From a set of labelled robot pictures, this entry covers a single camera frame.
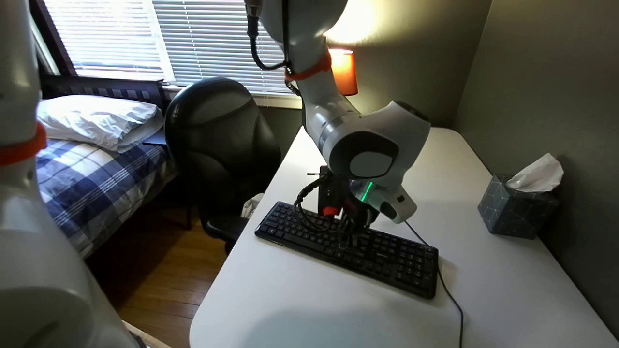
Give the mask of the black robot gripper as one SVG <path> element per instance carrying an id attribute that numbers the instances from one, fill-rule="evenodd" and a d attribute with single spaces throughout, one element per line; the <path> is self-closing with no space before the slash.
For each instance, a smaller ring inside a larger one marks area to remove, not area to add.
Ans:
<path id="1" fill-rule="evenodd" d="M 347 188 L 347 182 L 332 174 L 326 167 L 318 169 L 316 213 L 326 219 L 338 219 L 340 248 L 351 246 L 367 234 L 369 225 L 376 219 L 376 211 L 357 202 Z"/>

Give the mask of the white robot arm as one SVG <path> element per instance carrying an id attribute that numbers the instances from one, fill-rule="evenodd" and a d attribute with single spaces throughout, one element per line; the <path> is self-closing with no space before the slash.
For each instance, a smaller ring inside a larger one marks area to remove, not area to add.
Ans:
<path id="1" fill-rule="evenodd" d="M 345 0 L 243 0 L 247 35 L 264 29 L 283 53 L 303 128 L 349 194 L 394 223 L 415 203 L 401 188 L 429 124 L 401 103 L 359 115 L 330 72 L 324 33 Z M 0 0 L 0 348 L 142 348 L 80 256 L 49 219 L 34 157 L 46 145 L 28 0 Z"/>

